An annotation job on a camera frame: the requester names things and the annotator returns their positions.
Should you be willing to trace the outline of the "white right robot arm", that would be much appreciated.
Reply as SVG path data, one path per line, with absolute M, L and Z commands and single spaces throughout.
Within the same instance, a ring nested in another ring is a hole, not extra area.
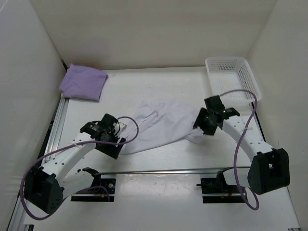
M 217 128 L 230 135 L 251 161 L 249 169 L 236 168 L 218 172 L 216 187 L 228 192 L 236 182 L 261 195 L 290 184 L 289 156 L 283 149 L 275 149 L 247 127 L 235 109 L 222 112 L 222 116 L 201 108 L 193 128 L 200 128 L 205 135 L 214 135 Z

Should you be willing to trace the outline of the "white cloth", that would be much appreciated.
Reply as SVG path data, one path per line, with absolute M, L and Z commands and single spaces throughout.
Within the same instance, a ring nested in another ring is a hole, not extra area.
M 199 111 L 178 99 L 143 101 L 129 120 L 121 136 L 132 142 L 123 146 L 121 155 L 135 154 L 186 139 L 201 143 L 203 131 L 193 128 Z

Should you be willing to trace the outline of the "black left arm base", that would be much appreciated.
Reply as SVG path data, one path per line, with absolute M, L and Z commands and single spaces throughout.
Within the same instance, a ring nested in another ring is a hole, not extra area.
M 92 168 L 82 169 L 89 173 L 93 181 L 90 189 L 83 189 L 71 195 L 71 202 L 114 202 L 116 189 L 116 174 L 103 174 Z

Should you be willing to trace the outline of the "purple t shirt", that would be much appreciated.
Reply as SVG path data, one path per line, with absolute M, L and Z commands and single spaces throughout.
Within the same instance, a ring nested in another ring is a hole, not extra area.
M 71 64 L 59 90 L 65 98 L 98 102 L 108 77 L 105 71 Z

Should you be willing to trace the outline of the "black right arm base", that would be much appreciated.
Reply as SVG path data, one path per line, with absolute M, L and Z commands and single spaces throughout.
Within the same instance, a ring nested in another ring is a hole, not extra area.
M 201 188 L 203 204 L 243 204 L 236 185 L 228 185 L 222 171 L 215 177 L 201 177 L 196 185 Z

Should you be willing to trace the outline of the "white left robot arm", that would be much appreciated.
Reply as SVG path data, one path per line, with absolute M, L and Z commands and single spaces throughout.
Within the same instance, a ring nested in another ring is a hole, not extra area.
M 101 187 L 98 172 L 85 167 L 75 173 L 70 170 L 90 151 L 96 149 L 117 158 L 126 139 L 114 133 L 90 135 L 78 133 L 72 144 L 61 148 L 58 154 L 40 167 L 33 166 L 21 184 L 21 197 L 44 211 L 54 213 L 68 196 L 87 189 L 91 193 Z

